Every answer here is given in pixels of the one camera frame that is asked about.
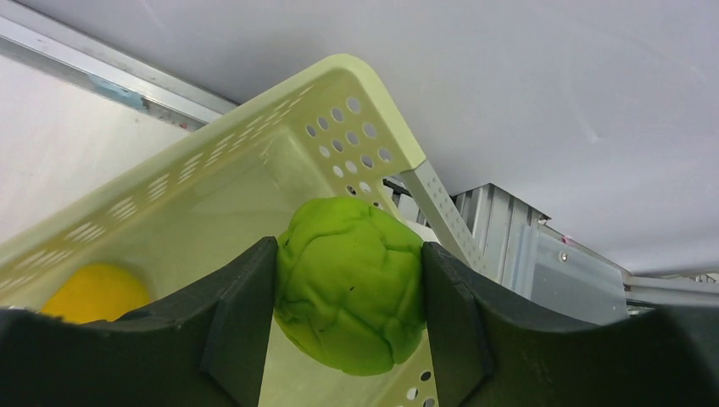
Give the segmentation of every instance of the perforated basket wall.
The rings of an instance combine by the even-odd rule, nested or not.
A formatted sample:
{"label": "perforated basket wall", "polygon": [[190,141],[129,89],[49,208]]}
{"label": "perforated basket wall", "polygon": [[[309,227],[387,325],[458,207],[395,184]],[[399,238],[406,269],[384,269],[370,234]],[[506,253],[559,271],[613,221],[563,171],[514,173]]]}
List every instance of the perforated basket wall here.
{"label": "perforated basket wall", "polygon": [[[0,246],[0,304],[40,308],[72,271],[94,261],[136,266],[156,297],[166,295],[260,237],[281,233],[310,198],[351,195],[397,215],[381,193],[382,178],[424,160],[372,69],[332,56]],[[275,340],[284,339],[275,336],[270,345]],[[327,373],[318,388],[335,387],[323,399],[318,391],[292,396],[302,380],[319,380],[324,371],[314,366],[309,377],[285,378],[273,366],[297,351],[276,348],[281,356],[268,355],[265,370],[273,388],[263,392],[284,392],[295,397],[293,405],[433,403],[426,341],[387,376],[348,382]]]}

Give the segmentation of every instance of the green ball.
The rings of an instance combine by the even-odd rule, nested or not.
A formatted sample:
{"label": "green ball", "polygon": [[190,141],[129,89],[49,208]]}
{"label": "green ball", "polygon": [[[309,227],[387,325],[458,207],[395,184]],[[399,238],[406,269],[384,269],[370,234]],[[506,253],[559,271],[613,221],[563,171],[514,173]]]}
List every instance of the green ball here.
{"label": "green ball", "polygon": [[275,319],[300,350],[354,376],[404,363],[425,329],[423,241],[357,198],[304,204],[279,237]]}

